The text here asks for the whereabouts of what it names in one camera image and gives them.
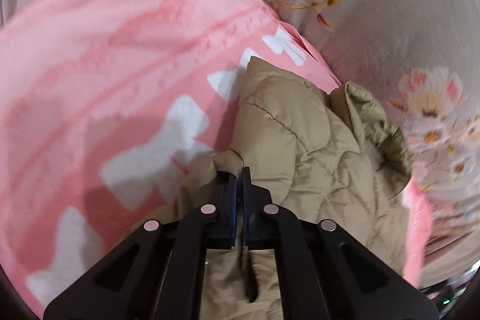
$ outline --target pink flower print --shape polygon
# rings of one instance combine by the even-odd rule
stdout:
[[[444,119],[460,103],[463,86],[457,74],[448,68],[415,68],[398,83],[398,98],[390,105],[415,116]]]
[[[317,21],[322,27],[324,27],[328,31],[333,31],[333,24],[322,13],[317,14]]]

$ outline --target yellow flower print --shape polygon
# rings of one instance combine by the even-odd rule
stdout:
[[[460,134],[459,141],[468,148],[476,149],[480,147],[480,114],[467,122]]]
[[[450,172],[453,175],[465,175],[472,172],[473,168],[477,164],[475,157],[473,156],[464,156],[456,162],[453,162],[450,166]]]
[[[265,0],[273,10],[278,13],[278,9],[280,6],[291,8],[292,10],[304,10],[308,8],[313,8],[317,12],[317,21],[318,23],[323,26],[325,29],[332,31],[334,26],[332,22],[330,22],[323,14],[323,10],[327,7],[336,5],[341,0],[314,0],[308,4],[290,4],[283,2],[282,0]]]
[[[400,110],[403,113],[406,113],[409,111],[407,106],[404,103],[400,102],[399,100],[392,99],[390,100],[389,103],[394,109]]]
[[[403,133],[413,153],[438,148],[450,139],[445,124],[435,118],[418,118],[409,121],[404,124]]]

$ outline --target beige quilted jacket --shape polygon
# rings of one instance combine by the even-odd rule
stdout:
[[[163,223],[208,201],[216,170],[252,183],[299,219],[335,220],[398,273],[407,211],[398,194],[410,179],[402,134],[363,88],[346,83],[327,95],[305,79],[252,57],[243,81],[230,150],[194,167],[173,205],[146,218]],[[207,255],[201,319],[282,319],[272,250],[253,251],[259,296],[249,303],[239,252]]]

